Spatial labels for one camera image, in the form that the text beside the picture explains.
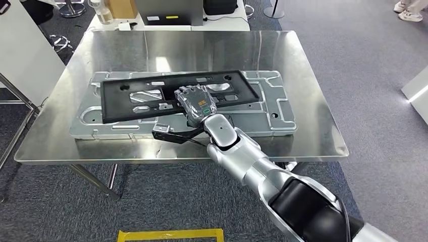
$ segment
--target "yellow sticker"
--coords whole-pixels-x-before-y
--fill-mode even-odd
[[[118,242],[210,237],[216,238],[217,242],[224,242],[223,230],[221,228],[144,232],[122,232],[119,230]]]

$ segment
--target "black box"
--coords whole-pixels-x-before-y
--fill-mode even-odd
[[[207,15],[232,14],[237,8],[236,0],[203,0]]]

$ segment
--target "bottle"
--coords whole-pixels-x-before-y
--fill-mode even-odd
[[[104,0],[88,0],[88,4],[94,8],[98,19],[102,24],[111,24],[113,22],[112,13],[105,5]]]

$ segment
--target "cardboard box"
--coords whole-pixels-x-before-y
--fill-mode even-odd
[[[114,19],[135,19],[137,16],[135,0],[107,0],[106,4]]]

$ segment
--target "white wall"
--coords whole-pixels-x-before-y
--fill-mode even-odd
[[[34,104],[50,95],[64,64],[19,1],[0,15],[0,72]]]

